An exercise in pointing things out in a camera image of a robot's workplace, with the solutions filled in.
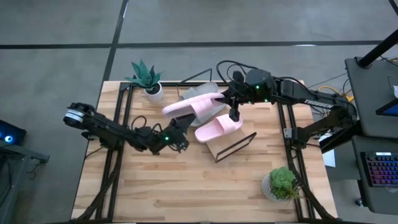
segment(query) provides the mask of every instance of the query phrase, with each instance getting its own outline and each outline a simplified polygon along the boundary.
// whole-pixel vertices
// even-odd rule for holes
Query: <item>potted plant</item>
[[[299,186],[292,171],[286,167],[274,169],[261,183],[262,193],[273,202],[290,201],[300,197]]]
[[[139,65],[134,62],[131,64],[136,74],[132,78],[126,77],[125,79],[133,83],[134,86],[143,88],[149,101],[160,101],[164,95],[162,85],[159,83],[162,72],[155,73],[155,65],[149,71],[142,59],[139,61]]]

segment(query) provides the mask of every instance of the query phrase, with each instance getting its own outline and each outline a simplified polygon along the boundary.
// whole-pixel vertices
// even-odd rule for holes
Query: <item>white flower pot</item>
[[[145,95],[147,96],[147,99],[148,99],[149,101],[151,101],[151,102],[160,101],[160,100],[163,98],[163,96],[164,96],[162,84],[160,84],[160,83],[157,83],[157,84],[159,84],[160,90],[159,90],[157,93],[155,93],[155,94],[149,94],[149,93],[147,92],[147,90],[144,89],[144,93],[145,93]]]
[[[271,177],[270,175],[266,175],[262,182],[261,182],[261,191],[266,198],[273,202],[288,202],[289,199],[278,199],[272,192],[271,192]]]

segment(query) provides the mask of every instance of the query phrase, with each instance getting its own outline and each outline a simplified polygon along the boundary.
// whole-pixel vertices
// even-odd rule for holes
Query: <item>concrete floor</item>
[[[110,44],[121,5],[122,0],[0,0],[0,45]],[[129,0],[119,42],[382,40],[397,20],[387,0]],[[164,70],[163,80],[182,80],[231,59],[312,85],[345,73],[345,58],[373,47],[117,49],[109,79],[131,76],[130,62],[140,58]],[[27,130],[26,147],[51,154],[35,180],[26,178],[14,223],[70,218],[87,142],[62,118],[71,102],[96,104],[108,55],[109,49],[0,50],[0,119]],[[397,47],[385,54],[394,55]],[[327,84],[340,89],[345,80]],[[396,223],[396,217],[354,205],[355,182],[330,182],[340,218]]]

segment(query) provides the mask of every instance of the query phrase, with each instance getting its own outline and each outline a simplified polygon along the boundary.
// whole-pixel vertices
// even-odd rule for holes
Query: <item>computer monitor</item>
[[[398,99],[394,99],[390,103],[376,110],[377,115],[398,116]]]
[[[25,130],[0,120],[0,140],[5,141],[7,144],[21,146],[25,135]]]

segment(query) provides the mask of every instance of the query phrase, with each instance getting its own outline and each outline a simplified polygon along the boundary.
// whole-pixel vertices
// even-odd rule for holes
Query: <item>blue light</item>
[[[4,138],[4,140],[6,141],[6,143],[11,143],[12,140],[14,140],[14,138],[13,138],[12,136],[6,136],[6,137]]]

